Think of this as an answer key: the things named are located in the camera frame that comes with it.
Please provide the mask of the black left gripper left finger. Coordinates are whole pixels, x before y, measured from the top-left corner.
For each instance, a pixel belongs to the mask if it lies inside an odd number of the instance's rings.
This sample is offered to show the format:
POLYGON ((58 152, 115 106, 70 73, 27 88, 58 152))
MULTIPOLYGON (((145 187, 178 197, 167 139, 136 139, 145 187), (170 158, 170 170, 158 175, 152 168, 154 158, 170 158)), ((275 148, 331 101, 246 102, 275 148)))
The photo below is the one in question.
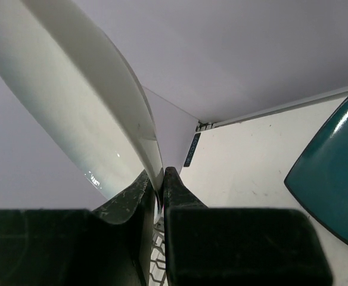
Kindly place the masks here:
POLYGON ((146 172, 95 210, 0 209, 0 285, 147 285, 146 172))

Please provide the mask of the teal square plate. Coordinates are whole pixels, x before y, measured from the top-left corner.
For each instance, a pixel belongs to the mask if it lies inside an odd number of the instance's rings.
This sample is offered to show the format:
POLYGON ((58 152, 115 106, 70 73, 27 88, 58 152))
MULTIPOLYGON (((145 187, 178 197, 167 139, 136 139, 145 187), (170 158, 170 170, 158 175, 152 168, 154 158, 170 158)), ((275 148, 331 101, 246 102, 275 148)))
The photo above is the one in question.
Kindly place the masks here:
POLYGON ((284 184, 316 221, 348 245, 348 97, 310 140, 284 184))

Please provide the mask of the white oval plate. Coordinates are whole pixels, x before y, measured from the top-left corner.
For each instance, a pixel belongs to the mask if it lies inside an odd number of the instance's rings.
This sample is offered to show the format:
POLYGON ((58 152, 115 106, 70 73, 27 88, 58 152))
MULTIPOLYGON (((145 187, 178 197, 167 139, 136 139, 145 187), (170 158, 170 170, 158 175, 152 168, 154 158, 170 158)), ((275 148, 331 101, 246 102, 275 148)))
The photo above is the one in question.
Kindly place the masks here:
POLYGON ((163 163, 145 92, 73 1, 0 1, 0 77, 86 179, 113 198, 163 163))

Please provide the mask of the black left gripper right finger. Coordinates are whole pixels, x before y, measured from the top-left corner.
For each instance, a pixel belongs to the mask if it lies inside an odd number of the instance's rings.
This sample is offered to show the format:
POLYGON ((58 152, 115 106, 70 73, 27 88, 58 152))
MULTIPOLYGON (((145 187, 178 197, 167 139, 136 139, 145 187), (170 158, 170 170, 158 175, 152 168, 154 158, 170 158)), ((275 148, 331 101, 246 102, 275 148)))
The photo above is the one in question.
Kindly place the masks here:
POLYGON ((174 167, 163 179, 169 285, 332 285, 309 219, 295 209, 211 208, 174 167))

